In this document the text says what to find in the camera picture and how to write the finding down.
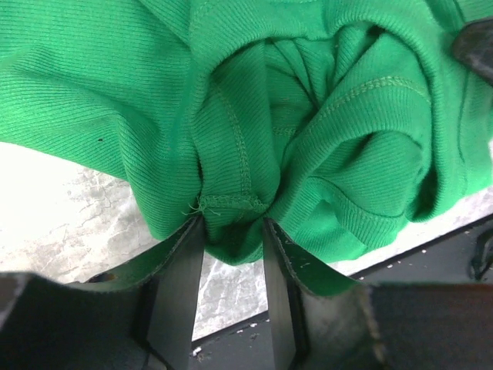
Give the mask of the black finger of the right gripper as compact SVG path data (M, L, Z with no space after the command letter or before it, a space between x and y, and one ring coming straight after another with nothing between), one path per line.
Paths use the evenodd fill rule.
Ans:
M451 52L463 66L492 83L492 20L467 23L454 39Z

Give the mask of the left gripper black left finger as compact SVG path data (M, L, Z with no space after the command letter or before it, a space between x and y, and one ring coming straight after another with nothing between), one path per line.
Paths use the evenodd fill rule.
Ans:
M79 288L91 294L78 369L186 369L204 255L204 220Z

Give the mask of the green tank top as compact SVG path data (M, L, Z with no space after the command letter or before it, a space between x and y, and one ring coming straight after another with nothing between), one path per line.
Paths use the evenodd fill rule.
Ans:
M3 1L1 139L129 182L209 254L270 217L331 263L491 185L492 89L451 56L490 1Z

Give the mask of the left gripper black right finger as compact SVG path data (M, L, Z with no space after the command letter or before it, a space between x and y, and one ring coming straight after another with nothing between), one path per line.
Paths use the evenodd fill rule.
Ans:
M278 369L342 369L362 338L357 283L263 221L263 264Z

